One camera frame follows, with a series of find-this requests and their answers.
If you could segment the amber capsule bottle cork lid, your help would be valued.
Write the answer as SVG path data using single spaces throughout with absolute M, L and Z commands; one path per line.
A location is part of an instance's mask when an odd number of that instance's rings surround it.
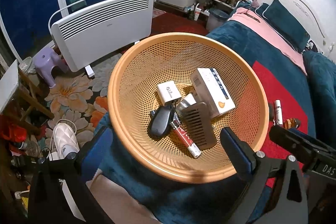
M 284 121 L 284 128 L 287 130 L 291 128 L 298 129 L 300 125 L 301 121 L 299 119 L 289 118 Z

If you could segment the white tube bottle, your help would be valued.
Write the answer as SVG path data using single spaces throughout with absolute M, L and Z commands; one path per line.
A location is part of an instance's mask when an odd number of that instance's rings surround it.
M 275 113 L 276 125 L 282 126 L 283 118 L 282 118 L 282 107 L 280 100 L 275 100 L 274 102 L 274 113 Z

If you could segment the red lighter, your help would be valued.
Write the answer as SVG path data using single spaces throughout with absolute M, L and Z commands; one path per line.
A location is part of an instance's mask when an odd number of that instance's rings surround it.
M 201 150 L 194 143 L 194 141 L 189 137 L 188 133 L 182 128 L 181 124 L 177 120 L 173 120 L 171 127 L 182 144 L 187 148 L 189 153 L 193 156 L 194 159 L 197 159 L 201 155 Z

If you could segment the brown wooden comb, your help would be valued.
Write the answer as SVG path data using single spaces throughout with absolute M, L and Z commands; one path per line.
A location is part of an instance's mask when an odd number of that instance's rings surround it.
M 217 144 L 209 108 L 205 102 L 183 109 L 182 120 L 187 133 L 200 150 L 211 149 Z

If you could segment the white medicine box blue stripe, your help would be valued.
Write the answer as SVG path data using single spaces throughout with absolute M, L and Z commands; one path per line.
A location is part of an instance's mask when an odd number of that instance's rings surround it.
M 197 68 L 190 76 L 198 100 L 207 104 L 214 119 L 236 108 L 236 105 L 215 68 Z

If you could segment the black remote control with buttons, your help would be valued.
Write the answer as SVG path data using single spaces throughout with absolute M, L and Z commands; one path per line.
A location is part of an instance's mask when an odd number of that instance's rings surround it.
M 159 106 L 150 112 L 150 122 L 147 133 L 153 138 L 162 138 L 170 131 L 170 124 L 174 118 L 173 105 Z

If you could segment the blue spray bottle clear cap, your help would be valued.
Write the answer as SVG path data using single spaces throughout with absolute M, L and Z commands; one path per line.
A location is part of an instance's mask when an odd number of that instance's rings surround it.
M 175 107 L 175 112 L 177 113 L 177 115 L 179 117 L 183 116 L 182 114 L 182 110 L 188 108 L 189 106 L 186 104 L 186 102 L 184 101 L 184 99 L 182 99 L 179 104 L 177 104 L 177 106 Z

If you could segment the white charger plug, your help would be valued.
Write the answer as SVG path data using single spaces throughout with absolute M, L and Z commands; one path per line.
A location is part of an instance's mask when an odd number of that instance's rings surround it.
M 183 98 L 183 99 L 188 106 L 196 104 L 196 100 L 195 100 L 192 93 L 187 94 L 187 96 L 185 96 L 185 98 Z

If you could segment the orange perforated plastic basket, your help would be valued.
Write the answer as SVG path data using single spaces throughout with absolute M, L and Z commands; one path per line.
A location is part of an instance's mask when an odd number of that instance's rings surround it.
M 147 169 L 189 184 L 235 174 L 221 145 L 231 129 L 253 151 L 268 131 L 264 88 L 233 50 L 204 36 L 151 36 L 120 58 L 108 86 L 112 126 Z

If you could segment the small white square box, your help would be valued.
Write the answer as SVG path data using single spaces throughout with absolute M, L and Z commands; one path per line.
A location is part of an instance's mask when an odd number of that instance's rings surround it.
M 167 81 L 158 84 L 157 93 L 163 105 L 179 102 L 182 98 L 174 81 Z

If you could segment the red patterned cloth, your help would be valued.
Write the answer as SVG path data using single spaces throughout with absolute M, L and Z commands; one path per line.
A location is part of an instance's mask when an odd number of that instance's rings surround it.
M 282 86 L 282 84 L 274 77 L 274 75 L 261 65 L 258 61 L 252 66 L 259 80 L 261 81 L 266 93 L 266 97 L 269 103 L 273 104 L 275 100 L 280 100 L 282 118 L 285 121 L 289 118 L 297 118 L 301 125 L 299 130 L 305 134 L 308 133 L 308 118 L 301 106 L 297 103 L 294 97 Z M 268 132 L 261 148 L 268 157 L 276 159 L 285 159 L 289 152 L 281 148 L 279 145 L 272 142 L 269 138 L 270 128 L 273 126 L 273 122 L 269 122 Z

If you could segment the floral rug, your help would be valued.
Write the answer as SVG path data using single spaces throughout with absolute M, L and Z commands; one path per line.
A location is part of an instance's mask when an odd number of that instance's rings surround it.
M 52 133 L 61 119 L 76 130 L 80 147 L 92 140 L 98 122 L 108 112 L 108 83 L 121 56 L 121 53 L 110 54 L 95 63 L 92 79 L 84 72 L 60 72 L 55 75 L 55 87 L 42 100 L 42 104 L 54 117 L 49 119 L 41 113 L 33 114 L 34 118 L 42 119 L 42 139 L 39 141 L 41 149 L 49 147 L 51 151 L 56 150 Z

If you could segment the wooden side table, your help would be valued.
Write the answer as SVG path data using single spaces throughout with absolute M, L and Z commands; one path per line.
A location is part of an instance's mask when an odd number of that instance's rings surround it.
M 27 123 L 32 111 L 54 118 L 54 114 L 42 103 L 44 93 L 33 84 L 15 60 L 1 78 L 1 114 L 20 123 Z

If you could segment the purple plastic stool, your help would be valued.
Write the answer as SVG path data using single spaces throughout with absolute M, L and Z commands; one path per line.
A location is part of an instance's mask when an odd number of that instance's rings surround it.
M 68 72 L 68 66 L 60 56 L 50 47 L 42 48 L 34 57 L 33 64 L 37 74 L 46 82 L 50 89 L 54 88 L 56 82 L 52 77 L 52 69 L 58 67 L 62 72 Z

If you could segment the white panel heater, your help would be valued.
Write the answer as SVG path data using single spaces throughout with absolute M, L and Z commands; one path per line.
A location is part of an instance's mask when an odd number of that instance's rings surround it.
M 154 0 L 105 0 L 57 20 L 48 28 L 72 72 L 151 33 Z

